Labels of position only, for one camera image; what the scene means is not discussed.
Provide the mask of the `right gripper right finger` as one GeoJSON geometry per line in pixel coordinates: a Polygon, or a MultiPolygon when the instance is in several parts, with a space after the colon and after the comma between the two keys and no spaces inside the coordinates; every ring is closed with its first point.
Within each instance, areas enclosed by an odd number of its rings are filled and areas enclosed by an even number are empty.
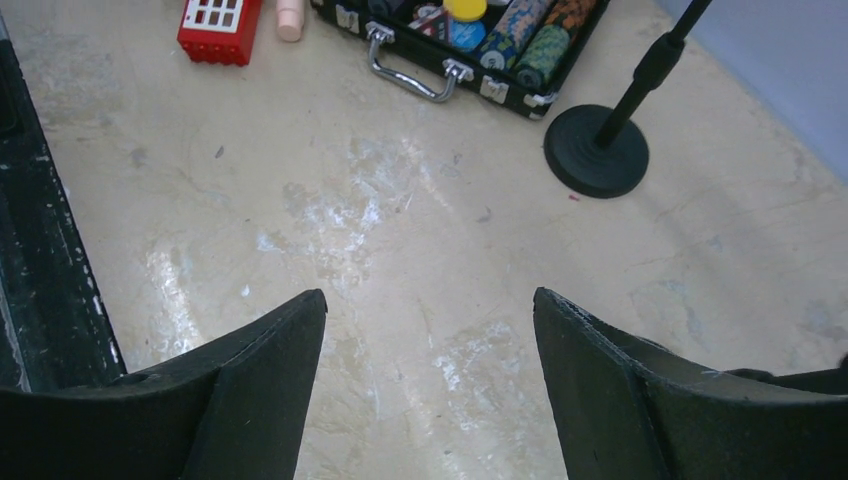
{"type": "Polygon", "coordinates": [[[538,353],[571,479],[843,479],[847,367],[715,370],[533,298],[538,353]]]}

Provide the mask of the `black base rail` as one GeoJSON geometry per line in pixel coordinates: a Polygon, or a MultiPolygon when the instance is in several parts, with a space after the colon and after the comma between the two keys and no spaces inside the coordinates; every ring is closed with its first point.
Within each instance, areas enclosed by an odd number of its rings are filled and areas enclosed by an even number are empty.
{"type": "Polygon", "coordinates": [[[103,386],[126,367],[13,43],[1,32],[1,385],[103,386]]]}

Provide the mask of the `blue poker chip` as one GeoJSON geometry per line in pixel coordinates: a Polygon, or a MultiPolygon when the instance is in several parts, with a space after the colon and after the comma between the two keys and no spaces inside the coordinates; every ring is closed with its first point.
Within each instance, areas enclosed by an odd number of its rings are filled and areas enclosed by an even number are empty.
{"type": "Polygon", "coordinates": [[[460,22],[451,19],[449,28],[449,44],[462,52],[473,52],[487,35],[481,21],[460,22]]]}

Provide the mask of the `red toy block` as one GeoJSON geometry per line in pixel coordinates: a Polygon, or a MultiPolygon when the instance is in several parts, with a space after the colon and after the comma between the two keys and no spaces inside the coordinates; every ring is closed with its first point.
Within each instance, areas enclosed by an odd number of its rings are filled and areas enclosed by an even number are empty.
{"type": "Polygon", "coordinates": [[[188,0],[177,42],[195,63],[246,66],[261,7],[260,0],[188,0]]]}

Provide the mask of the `yellow poker chip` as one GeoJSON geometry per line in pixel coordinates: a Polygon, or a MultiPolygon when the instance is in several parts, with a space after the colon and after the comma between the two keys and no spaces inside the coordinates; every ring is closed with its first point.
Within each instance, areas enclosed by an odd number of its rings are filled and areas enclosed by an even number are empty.
{"type": "Polygon", "coordinates": [[[444,0],[443,7],[455,20],[474,22],[484,16],[488,2],[486,0],[444,0]]]}

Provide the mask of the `pink plastic cylinder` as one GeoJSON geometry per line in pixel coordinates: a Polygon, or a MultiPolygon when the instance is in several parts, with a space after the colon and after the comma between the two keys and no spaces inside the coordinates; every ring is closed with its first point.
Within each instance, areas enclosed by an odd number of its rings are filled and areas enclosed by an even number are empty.
{"type": "Polygon", "coordinates": [[[285,42],[298,42],[305,23],[305,0],[276,1],[276,33],[285,42]]]}

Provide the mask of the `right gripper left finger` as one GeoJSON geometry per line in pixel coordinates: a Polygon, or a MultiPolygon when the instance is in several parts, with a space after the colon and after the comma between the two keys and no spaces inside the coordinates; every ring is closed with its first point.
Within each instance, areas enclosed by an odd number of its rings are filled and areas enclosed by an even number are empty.
{"type": "Polygon", "coordinates": [[[104,386],[1,392],[5,479],[290,479],[327,316],[306,290],[104,386]]]}

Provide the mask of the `black poker chip case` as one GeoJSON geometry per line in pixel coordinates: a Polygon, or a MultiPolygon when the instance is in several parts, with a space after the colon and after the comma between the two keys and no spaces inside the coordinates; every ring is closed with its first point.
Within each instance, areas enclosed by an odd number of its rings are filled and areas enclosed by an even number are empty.
{"type": "Polygon", "coordinates": [[[458,88],[538,120],[556,101],[605,1],[488,1],[461,21],[445,1],[314,1],[319,18],[368,44],[377,77],[433,103],[458,88]]]}

